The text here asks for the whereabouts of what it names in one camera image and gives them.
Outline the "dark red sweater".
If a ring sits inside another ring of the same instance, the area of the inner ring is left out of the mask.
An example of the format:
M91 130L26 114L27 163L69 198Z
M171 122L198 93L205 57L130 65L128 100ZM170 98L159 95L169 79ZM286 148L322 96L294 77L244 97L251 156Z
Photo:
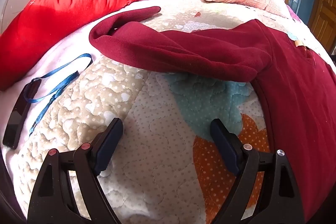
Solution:
M132 67L250 83L262 106L269 146L288 155L305 219L311 219L335 185L331 66L256 19L231 30L157 32L142 21L158 12L150 7L106 18L90 31L89 42Z

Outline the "black smartphone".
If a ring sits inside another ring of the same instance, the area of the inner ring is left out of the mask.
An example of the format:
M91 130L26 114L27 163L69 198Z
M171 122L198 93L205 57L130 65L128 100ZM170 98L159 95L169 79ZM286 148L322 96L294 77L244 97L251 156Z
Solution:
M41 80L34 80L26 84L22 89L15 105L13 107L12 113L10 115L9 121L7 123L5 134L3 137L3 145L11 149L16 149L21 137L21 132L23 129L24 122L27 118L31 103L26 100L34 98L41 85Z

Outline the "patchwork heart quilt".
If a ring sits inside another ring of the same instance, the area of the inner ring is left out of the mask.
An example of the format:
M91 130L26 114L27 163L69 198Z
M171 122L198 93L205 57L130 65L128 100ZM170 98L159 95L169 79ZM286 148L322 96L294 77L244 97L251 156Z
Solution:
M62 39L1 96L4 106L12 105L29 80L60 68L41 84L43 101L29 109L18 147L3 150L21 210L27 214L50 149L73 150L118 117L123 136L98 180L121 221L210 223L234 183L210 122L219 118L243 143L269 151L252 85L118 63L90 45L92 27Z

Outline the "wooden door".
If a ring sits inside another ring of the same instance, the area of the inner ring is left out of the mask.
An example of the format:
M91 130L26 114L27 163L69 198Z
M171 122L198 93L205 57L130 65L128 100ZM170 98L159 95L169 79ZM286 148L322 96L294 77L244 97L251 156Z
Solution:
M314 0L308 27L325 50L335 50L335 0Z

